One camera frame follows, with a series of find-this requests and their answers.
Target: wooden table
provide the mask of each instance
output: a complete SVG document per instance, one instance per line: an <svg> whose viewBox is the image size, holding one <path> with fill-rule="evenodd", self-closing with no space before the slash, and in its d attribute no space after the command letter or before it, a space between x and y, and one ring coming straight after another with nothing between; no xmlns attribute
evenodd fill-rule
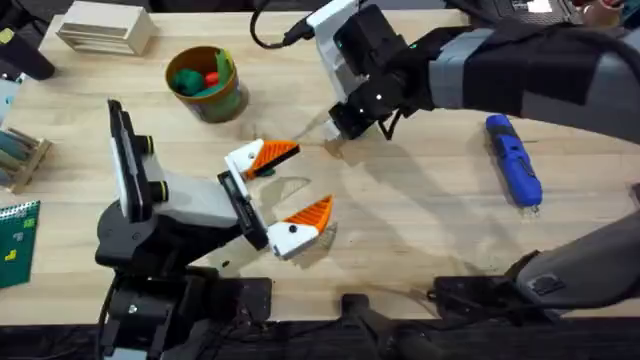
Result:
<svg viewBox="0 0 640 360"><path fill-rule="evenodd" d="M412 41L435 27L460 24L456 11L389 12ZM269 13L260 36L276 41L302 13ZM27 81L8 123L54 142L21 196L3 205L42 200L31 282L0 290L1 324L91 323L112 272L94 262L96 224L115 199L107 98L122 101L140 134L153 135L161 163L209 177L223 156L254 140L295 139L302 153L277 176L252 183L268 219L335 195L331 230L293 261L256 252L244 239L207 255L201 265L273 279L272 318L328 319L346 292L365 292L393 317L432 317L420 292L438 275L501 273L521 255L567 243L634 211L628 186L640 180L640 148L598 134L528 120L515 125L544 184L540 217L523 218L505 199L487 155L486 114L422 112L387 142L375 128L338 151L323 146L321 124L334 95L315 44L266 51L249 37L248 14L153 15L159 33L144 58L73 52L57 38L54 19L42 51L55 78ZM234 55L250 105L236 120L200 122L167 89L171 57L215 44ZM590 312L638 314L638 302Z"/></svg>

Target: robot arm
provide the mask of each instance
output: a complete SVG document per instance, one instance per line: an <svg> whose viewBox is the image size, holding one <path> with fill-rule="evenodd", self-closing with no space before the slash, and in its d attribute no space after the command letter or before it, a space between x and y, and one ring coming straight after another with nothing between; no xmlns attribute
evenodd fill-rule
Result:
<svg viewBox="0 0 640 360"><path fill-rule="evenodd" d="M440 28L407 45L369 6L334 39L343 44L351 73L368 78L331 110L330 125L343 137L358 137L396 110L408 117L446 108L531 118L640 143L638 31L616 40L574 27L506 21L495 29Z"/></svg>
<svg viewBox="0 0 640 360"><path fill-rule="evenodd" d="M332 1L326 7L333 5L338 19L346 10L337 5L354 13L342 23L325 21L332 36L328 29L316 34L334 88L341 89L327 123L329 140L357 138L375 123L389 139L393 130L384 122L394 112L392 127L400 116L446 108L531 118L640 144L640 31L618 40L568 25L503 21L493 29L439 28L407 44L377 6L356 11L355 3ZM341 78L348 81L337 82ZM638 254L635 213L526 256L501 280L525 308L604 307L637 295Z"/></svg>

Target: blue handheld device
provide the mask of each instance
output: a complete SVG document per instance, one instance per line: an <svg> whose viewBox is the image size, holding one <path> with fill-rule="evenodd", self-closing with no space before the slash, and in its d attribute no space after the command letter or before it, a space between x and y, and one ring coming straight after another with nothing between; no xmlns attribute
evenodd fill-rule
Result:
<svg viewBox="0 0 640 360"><path fill-rule="evenodd" d="M504 115L487 118L487 131L516 205L538 210L542 203L542 184L531 166L524 144Z"/></svg>

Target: green card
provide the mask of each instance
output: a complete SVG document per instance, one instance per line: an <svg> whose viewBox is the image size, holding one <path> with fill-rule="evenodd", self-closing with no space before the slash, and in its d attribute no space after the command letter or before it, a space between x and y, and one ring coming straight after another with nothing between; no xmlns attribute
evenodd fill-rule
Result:
<svg viewBox="0 0 640 360"><path fill-rule="evenodd" d="M29 282L40 201L0 209L0 288Z"/></svg>

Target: white robot part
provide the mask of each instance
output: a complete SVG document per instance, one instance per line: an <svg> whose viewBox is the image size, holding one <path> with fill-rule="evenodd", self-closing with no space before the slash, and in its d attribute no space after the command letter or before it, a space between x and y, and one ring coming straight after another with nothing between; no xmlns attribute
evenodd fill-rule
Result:
<svg viewBox="0 0 640 360"><path fill-rule="evenodd" d="M240 173L244 173L251 168L263 147L264 140L258 139L230 152L228 158L233 161Z"/></svg>
<svg viewBox="0 0 640 360"><path fill-rule="evenodd" d="M122 164L120 163L120 156L118 156L118 146L116 145L116 140L111 138L109 141L111 145L111 159L113 160L113 168L116 173L116 183L118 185L118 198L120 199L120 209L122 210L122 216L125 218L129 218L131 214L129 214L129 204L127 198L127 188L125 182L123 180L124 176L122 174Z"/></svg>
<svg viewBox="0 0 640 360"><path fill-rule="evenodd" d="M229 197L219 183L165 171L155 155L145 156L143 166L148 181L165 181L169 188L169 200L153 206L157 214L185 224L218 228L229 228L238 222Z"/></svg>
<svg viewBox="0 0 640 360"><path fill-rule="evenodd" d="M271 251L283 260L290 259L300 250L313 243L319 235L318 229L311 225L289 222L277 222L267 231Z"/></svg>
<svg viewBox="0 0 640 360"><path fill-rule="evenodd" d="M337 100L345 103L349 94L364 82L356 77L333 37L349 18L358 12L359 0L333 0L307 17L307 24L313 28L316 46Z"/></svg>

